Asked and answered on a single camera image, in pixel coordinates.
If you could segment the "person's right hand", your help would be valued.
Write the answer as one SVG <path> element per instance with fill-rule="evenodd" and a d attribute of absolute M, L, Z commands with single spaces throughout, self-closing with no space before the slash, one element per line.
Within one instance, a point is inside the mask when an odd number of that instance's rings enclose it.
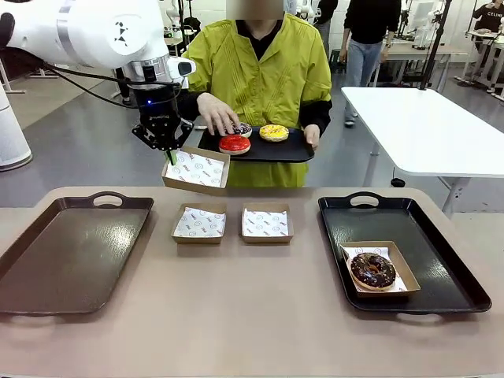
<path fill-rule="evenodd" d="M 197 98 L 198 111 L 206 122 L 211 135 L 220 136 L 234 133 L 234 127 L 240 126 L 240 120 L 231 107 L 210 93 L 202 93 Z"/>

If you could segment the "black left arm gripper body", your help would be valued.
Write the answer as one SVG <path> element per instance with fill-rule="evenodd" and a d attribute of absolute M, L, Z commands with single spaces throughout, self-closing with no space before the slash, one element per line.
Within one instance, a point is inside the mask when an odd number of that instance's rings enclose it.
<path fill-rule="evenodd" d="M 154 89 L 134 89 L 133 94 L 140 114 L 139 124 L 158 124 L 166 129 L 172 139 L 173 131 L 179 126 L 176 101 L 179 85 L 171 83 Z"/>

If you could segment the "person's left hand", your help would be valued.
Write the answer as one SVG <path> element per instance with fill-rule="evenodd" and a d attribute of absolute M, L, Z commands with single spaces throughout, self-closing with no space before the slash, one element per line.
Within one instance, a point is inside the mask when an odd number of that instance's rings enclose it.
<path fill-rule="evenodd" d="M 316 150 L 319 146 L 321 137 L 319 126 L 316 124 L 310 124 L 304 127 L 304 136 L 306 143 L 311 146 L 313 150 Z"/>

